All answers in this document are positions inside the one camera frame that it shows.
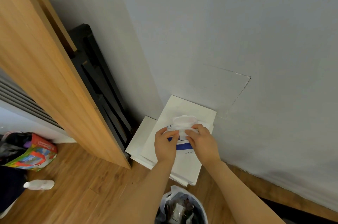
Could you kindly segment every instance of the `plastic bag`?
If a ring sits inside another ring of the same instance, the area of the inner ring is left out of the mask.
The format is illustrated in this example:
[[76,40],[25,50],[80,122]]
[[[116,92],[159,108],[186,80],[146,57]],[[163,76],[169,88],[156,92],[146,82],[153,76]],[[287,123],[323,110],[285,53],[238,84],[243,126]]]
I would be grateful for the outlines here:
[[171,191],[163,195],[162,200],[159,204],[158,214],[155,218],[155,224],[163,223],[166,221],[166,204],[168,204],[170,201],[179,201],[185,199],[188,199],[189,202],[192,203],[199,210],[199,213],[203,218],[204,224],[208,224],[208,219],[206,217],[206,213],[202,206],[202,203],[193,194],[178,186],[171,186],[170,188]]

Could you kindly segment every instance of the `white plastic bottle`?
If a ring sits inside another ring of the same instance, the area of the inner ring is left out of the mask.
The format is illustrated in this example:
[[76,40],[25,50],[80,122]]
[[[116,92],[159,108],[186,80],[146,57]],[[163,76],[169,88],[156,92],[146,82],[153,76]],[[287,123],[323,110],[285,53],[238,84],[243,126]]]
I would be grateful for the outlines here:
[[26,182],[23,184],[23,187],[30,190],[48,190],[54,187],[54,184],[55,182],[53,180],[36,179]]

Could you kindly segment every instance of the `gray wall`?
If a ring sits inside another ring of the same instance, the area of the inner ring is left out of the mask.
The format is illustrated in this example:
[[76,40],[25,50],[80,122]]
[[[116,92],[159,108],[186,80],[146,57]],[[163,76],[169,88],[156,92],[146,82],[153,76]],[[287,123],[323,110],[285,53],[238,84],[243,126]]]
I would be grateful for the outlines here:
[[218,112],[223,160],[338,211],[338,0],[51,0],[91,25],[138,119]]

